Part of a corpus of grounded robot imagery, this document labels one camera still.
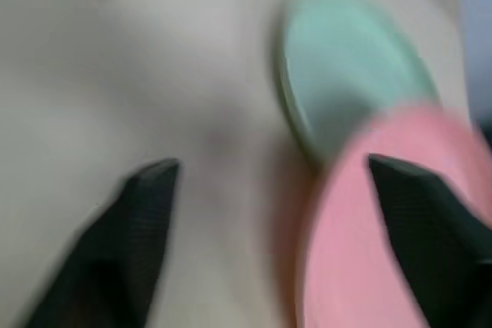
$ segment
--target pink circular object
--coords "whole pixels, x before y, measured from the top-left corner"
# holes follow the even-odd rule
[[[438,173],[492,224],[492,158],[479,134],[438,107],[404,108],[369,122],[322,189],[307,243],[304,328],[416,328],[427,322],[387,242],[367,155]]]

